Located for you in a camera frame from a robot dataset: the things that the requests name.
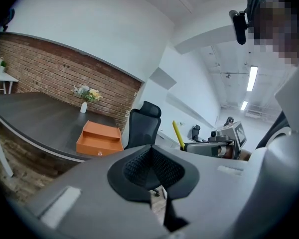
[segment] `black office chair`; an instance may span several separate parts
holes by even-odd
[[[129,143],[125,149],[138,147],[146,144],[155,144],[157,131],[160,125],[161,110],[158,106],[144,101],[141,109],[133,109],[130,112]],[[149,170],[145,188],[153,190],[157,197],[156,189],[161,185],[152,169]]]

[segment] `small white table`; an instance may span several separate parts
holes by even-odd
[[[10,82],[8,94],[11,94],[11,88],[12,88],[13,82],[18,82],[18,80],[16,78],[12,77],[11,75],[9,75],[5,72],[0,73],[0,81],[3,82],[3,92],[5,94],[6,94],[5,82]]]

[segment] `white vase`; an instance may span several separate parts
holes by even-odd
[[[85,113],[86,112],[86,108],[88,107],[88,103],[87,102],[84,102],[82,105],[81,105],[81,110],[80,112],[81,113]]]
[[[5,70],[5,66],[0,66],[0,73],[3,73]]]

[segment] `fluorescent light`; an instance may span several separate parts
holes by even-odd
[[[243,102],[243,105],[241,106],[240,110],[244,111],[246,109],[246,106],[247,106],[248,102],[247,101],[244,101]]]
[[[253,90],[255,80],[256,80],[256,76],[257,76],[257,71],[258,71],[257,66],[251,66],[250,67],[250,75],[249,75],[249,82],[248,82],[247,91],[252,91]]]

